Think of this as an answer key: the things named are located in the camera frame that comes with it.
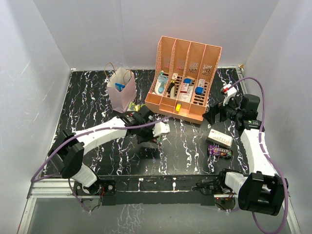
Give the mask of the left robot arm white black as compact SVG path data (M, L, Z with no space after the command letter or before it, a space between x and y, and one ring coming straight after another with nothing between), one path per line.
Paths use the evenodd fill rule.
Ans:
M120 113L95 127L70 133L62 131L48 155L50 162L62 178L72 178L82 185L85 192L96 195L101 189L98 175L83 163L83 157L94 148L128 135L136 135L138 144L155 141L154 125L137 129L123 129L155 121L155 114L145 105L138 111Z

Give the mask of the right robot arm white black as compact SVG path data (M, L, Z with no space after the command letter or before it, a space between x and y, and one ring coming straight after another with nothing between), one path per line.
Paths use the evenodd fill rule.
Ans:
M286 200L288 182L269 161L263 123L257 119L259 104L260 98L255 95L243 95L240 103L233 96L225 96L203 117L210 124L215 124L216 115L220 121L234 121L248 159L250 174L223 169L217 179L218 189L225 194L237 194L242 210L276 216Z

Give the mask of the pale pink paper bag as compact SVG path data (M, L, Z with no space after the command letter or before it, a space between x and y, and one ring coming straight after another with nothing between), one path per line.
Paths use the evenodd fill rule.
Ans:
M106 74L106 66L111 64L113 67L113 74L108 76ZM104 73L108 78L107 93L111 102L112 109L119 113L127 111L131 101L137 96L137 88L135 82L135 75L132 70L126 70L123 67L115 69L111 62L108 62L104 67Z

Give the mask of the blue M&M's packet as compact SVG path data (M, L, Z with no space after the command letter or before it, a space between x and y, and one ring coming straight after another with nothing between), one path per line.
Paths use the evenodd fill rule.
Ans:
M115 83L115 88L121 92L125 88L125 84Z

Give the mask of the green candy packet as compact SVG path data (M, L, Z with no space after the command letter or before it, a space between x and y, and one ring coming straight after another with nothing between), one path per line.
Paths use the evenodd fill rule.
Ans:
M134 102L130 102L127 111L133 112L133 111L139 111L142 106L145 104L135 104Z

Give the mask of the purple M&M's packet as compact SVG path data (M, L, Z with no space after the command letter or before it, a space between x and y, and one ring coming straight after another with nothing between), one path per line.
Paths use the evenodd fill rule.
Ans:
M161 144L163 142L164 136L158 136L154 139L154 143Z
M233 151L228 150L217 145L209 145L208 146L208 153L211 156L216 156L224 159L230 159L233 156Z

